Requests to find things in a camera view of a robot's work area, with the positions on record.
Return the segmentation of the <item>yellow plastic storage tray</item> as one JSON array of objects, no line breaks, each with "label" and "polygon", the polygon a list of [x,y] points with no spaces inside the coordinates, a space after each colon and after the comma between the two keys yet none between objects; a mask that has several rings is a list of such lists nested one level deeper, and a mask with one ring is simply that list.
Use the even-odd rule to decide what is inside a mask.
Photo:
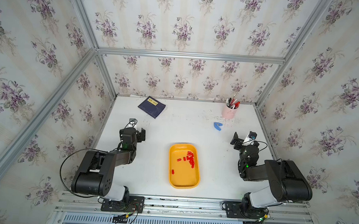
[{"label": "yellow plastic storage tray", "polygon": [[[193,152],[195,167],[192,169],[186,160],[187,152]],[[197,149],[189,143],[179,143],[171,146],[169,150],[169,183],[176,189],[191,189],[200,183],[199,159]]]}]

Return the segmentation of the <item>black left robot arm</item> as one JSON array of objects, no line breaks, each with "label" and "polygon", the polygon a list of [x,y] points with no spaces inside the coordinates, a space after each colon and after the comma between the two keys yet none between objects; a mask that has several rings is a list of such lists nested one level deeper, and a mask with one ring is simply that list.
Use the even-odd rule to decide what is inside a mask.
[{"label": "black left robot arm", "polygon": [[114,183],[115,168],[131,164],[137,155],[137,144],[145,141],[146,130],[136,129],[137,119],[119,131],[120,142],[111,151],[87,148],[81,164],[76,170],[71,186],[67,186],[62,177],[62,167],[59,177],[64,188],[74,196],[81,198],[98,197],[112,202],[129,203],[129,188]]}]

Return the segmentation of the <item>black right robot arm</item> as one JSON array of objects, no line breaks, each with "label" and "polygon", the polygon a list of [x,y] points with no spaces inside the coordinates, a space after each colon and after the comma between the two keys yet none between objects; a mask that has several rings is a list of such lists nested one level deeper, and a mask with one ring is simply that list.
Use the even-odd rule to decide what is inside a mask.
[{"label": "black right robot arm", "polygon": [[265,160],[259,165],[257,134],[250,132],[245,139],[234,133],[230,144],[239,152],[238,172],[245,182],[268,181],[269,186],[246,193],[240,203],[243,213],[276,206],[282,202],[310,201],[313,192],[310,184],[292,160]]}]

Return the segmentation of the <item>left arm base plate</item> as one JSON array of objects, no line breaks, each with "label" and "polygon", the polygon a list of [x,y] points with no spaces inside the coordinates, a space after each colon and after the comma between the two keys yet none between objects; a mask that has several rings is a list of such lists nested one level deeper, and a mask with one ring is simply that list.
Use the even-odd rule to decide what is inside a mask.
[{"label": "left arm base plate", "polygon": [[124,213],[142,213],[145,206],[145,197],[129,196],[127,201],[103,200],[101,211],[104,212],[124,212]]}]

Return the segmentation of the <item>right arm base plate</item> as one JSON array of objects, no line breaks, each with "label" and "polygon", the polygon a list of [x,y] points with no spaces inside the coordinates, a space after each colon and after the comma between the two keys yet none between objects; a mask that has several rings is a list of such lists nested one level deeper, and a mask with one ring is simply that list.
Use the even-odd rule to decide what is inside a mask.
[{"label": "right arm base plate", "polygon": [[228,218],[263,221],[269,214],[267,208],[254,208],[239,201],[223,201],[221,207]]}]

